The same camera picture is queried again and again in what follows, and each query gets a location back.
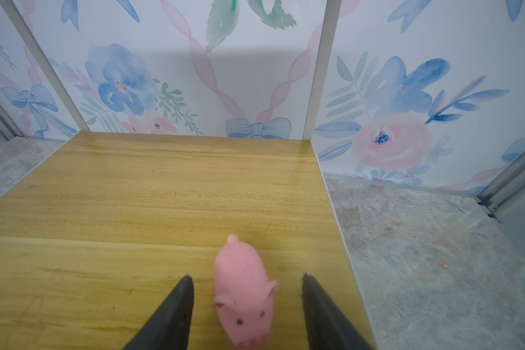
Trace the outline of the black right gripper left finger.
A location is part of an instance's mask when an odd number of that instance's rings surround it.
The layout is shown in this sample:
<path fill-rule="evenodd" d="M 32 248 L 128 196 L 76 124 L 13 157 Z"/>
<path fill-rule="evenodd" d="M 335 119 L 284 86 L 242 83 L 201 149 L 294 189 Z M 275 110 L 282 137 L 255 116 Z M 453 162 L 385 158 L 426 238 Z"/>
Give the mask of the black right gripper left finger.
<path fill-rule="evenodd" d="M 124 350 L 187 349 L 194 307 L 194 284 L 184 276 Z"/>

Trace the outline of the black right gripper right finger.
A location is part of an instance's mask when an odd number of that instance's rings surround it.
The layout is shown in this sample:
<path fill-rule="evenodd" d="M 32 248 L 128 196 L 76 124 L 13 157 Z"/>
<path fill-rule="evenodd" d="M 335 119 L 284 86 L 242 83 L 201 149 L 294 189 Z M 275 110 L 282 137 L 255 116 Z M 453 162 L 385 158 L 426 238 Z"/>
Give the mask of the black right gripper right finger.
<path fill-rule="evenodd" d="M 311 275 L 303 275 L 303 313 L 310 350 L 372 350 L 325 289 Z"/>

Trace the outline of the pink toy pig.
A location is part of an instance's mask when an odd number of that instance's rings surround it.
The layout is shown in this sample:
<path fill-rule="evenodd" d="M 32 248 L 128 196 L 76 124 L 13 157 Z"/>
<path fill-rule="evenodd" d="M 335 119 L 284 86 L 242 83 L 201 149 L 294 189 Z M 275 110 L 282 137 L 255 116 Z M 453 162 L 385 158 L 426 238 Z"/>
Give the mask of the pink toy pig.
<path fill-rule="evenodd" d="M 256 249 L 230 235 L 214 262 L 213 304 L 235 347 L 249 349 L 268 338 L 277 290 Z"/>

